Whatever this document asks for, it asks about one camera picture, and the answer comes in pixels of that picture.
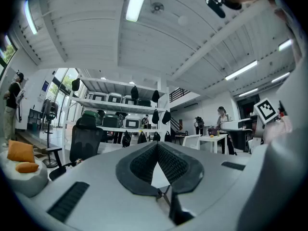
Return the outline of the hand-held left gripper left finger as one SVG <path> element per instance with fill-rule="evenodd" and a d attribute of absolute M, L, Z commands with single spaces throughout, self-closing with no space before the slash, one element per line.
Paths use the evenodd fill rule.
<path fill-rule="evenodd" d="M 26 199 L 26 210 L 48 230 L 55 231 L 167 231 L 174 223 L 157 204 L 155 197 L 132 194 L 116 177 L 116 165 L 142 144 L 93 156 L 55 181 L 37 196 Z M 75 183 L 85 182 L 88 189 L 65 222 L 47 212 Z"/>

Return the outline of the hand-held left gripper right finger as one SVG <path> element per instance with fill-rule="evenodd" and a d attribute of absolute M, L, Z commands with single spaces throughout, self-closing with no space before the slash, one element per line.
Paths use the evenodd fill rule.
<path fill-rule="evenodd" d="M 241 178 L 249 157 L 214 154 L 158 142 L 157 156 L 177 177 L 164 228 L 236 228 L 249 196 Z"/>

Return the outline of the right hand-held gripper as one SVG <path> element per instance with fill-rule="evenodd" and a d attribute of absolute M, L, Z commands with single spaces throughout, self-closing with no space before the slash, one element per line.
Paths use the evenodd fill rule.
<path fill-rule="evenodd" d="M 265 126 L 276 117 L 269 99 L 265 98 L 254 105 L 249 118 L 220 124 L 221 130 L 229 130 L 232 145 L 237 150 L 252 153 L 264 143 Z"/>

